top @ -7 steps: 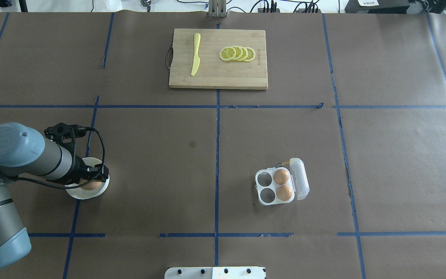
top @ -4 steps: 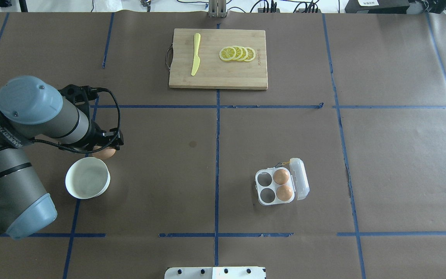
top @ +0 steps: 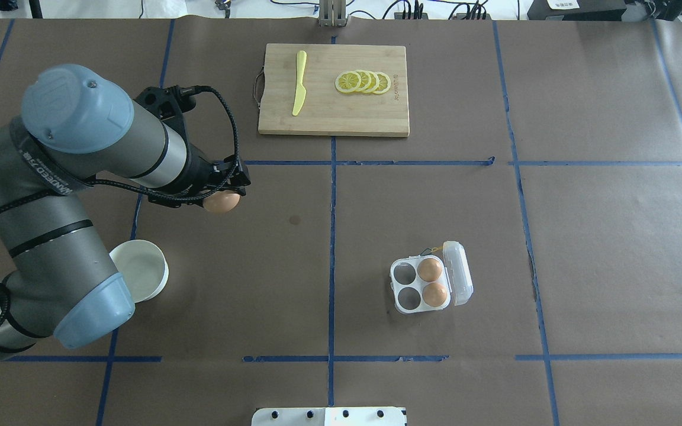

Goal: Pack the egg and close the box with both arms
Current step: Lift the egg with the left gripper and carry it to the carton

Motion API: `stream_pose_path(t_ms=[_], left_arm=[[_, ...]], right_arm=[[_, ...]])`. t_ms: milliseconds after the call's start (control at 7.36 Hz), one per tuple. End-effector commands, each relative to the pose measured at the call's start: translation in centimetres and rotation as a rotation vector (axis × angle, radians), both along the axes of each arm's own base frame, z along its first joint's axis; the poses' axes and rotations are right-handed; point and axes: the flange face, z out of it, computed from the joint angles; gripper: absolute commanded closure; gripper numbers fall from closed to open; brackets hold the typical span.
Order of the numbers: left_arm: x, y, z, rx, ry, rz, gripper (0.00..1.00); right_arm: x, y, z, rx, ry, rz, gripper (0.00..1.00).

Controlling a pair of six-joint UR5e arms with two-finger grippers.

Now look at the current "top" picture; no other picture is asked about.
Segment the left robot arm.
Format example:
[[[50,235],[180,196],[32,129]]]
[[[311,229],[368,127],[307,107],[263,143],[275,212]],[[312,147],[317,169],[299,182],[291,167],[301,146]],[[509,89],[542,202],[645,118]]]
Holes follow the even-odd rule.
[[[0,128],[0,238],[16,270],[0,281],[0,360],[55,337],[80,348],[122,326],[135,304],[78,192],[111,172],[163,194],[189,196],[211,166],[178,130],[78,64],[43,71],[21,114]]]

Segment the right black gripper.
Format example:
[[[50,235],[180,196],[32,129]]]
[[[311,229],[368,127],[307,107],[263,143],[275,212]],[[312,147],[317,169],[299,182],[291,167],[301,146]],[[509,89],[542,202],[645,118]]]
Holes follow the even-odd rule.
[[[246,196],[246,187],[251,185],[249,170],[236,151],[222,161],[209,161],[195,146],[191,148],[192,160],[188,172],[193,181],[187,187],[184,197],[187,205],[202,205],[209,196],[235,192]]]

